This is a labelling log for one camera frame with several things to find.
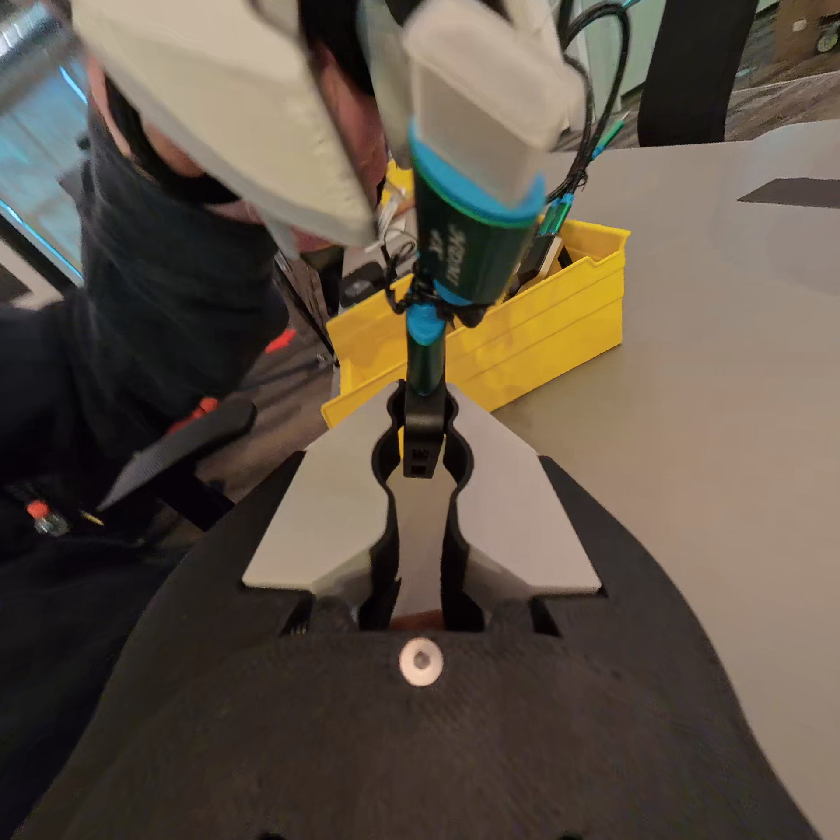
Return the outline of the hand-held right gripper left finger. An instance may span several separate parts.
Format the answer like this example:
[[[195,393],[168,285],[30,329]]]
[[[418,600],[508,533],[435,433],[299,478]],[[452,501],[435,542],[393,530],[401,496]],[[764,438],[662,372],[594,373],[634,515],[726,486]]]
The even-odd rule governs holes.
[[[310,444],[245,569],[252,589],[335,597],[362,629],[386,629],[401,582],[396,504],[404,383],[374,395]]]

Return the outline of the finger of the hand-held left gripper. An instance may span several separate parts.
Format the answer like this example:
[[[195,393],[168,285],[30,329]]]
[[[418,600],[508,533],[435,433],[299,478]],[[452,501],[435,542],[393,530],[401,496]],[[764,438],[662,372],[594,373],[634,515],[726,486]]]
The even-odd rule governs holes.
[[[561,58],[548,54],[481,2],[426,1],[402,28],[409,69],[437,70],[463,87],[509,107],[509,120],[542,152],[552,147],[582,106],[581,83]]]
[[[298,2],[78,1],[78,37],[207,174],[290,228],[368,245],[374,211],[302,35]]]

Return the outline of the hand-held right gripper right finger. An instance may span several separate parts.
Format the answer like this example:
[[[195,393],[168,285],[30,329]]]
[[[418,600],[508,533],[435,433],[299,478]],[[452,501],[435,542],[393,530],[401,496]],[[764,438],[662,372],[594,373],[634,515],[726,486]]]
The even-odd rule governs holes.
[[[441,556],[447,629],[479,632],[504,602],[589,596],[602,582],[538,453],[447,386],[443,466],[455,482]]]

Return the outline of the translucent plug cap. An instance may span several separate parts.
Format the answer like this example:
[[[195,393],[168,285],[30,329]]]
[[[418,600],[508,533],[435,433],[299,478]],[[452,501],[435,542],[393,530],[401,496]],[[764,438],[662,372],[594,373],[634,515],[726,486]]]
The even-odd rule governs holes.
[[[499,203],[520,204],[539,173],[542,150],[509,120],[486,86],[463,87],[423,66],[412,69],[416,139]]]

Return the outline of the black plug cap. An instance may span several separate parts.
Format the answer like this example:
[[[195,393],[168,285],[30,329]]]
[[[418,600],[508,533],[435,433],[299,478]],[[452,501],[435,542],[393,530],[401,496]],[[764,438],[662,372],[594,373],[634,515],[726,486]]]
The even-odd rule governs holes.
[[[448,392],[444,380],[429,394],[409,384],[403,398],[402,467],[405,478],[431,479],[445,443]]]

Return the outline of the yellow plastic bin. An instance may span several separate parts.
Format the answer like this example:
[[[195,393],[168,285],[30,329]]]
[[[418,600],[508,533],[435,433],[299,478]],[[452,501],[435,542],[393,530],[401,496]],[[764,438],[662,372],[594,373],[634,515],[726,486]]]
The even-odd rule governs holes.
[[[447,333],[447,382],[488,412],[519,399],[623,342],[626,246],[619,227],[570,220],[561,232],[570,266],[491,308],[474,329]],[[339,394],[324,403],[329,428],[406,374],[405,317],[383,290],[328,322]]]

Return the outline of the person's left forearm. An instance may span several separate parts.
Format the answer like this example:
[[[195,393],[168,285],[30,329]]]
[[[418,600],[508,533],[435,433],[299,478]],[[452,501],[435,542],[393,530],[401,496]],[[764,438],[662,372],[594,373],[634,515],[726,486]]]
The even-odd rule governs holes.
[[[168,195],[88,110],[79,204],[83,292],[72,362],[86,398],[127,413],[188,414],[231,394],[288,323],[264,228]]]

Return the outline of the black office chair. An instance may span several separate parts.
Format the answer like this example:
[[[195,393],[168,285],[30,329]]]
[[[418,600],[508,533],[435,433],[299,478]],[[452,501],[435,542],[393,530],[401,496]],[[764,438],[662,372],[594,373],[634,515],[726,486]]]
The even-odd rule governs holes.
[[[667,1],[637,114],[642,148],[725,139],[757,1]]]

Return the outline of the person's dark sweater torso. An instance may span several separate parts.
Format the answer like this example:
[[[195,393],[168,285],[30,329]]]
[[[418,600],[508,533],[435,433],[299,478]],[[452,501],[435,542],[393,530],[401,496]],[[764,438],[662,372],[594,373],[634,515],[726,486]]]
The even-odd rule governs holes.
[[[63,769],[173,569],[125,539],[38,535],[7,488],[79,480],[96,505],[135,451],[220,394],[180,326],[96,321],[86,295],[2,306],[2,838]]]

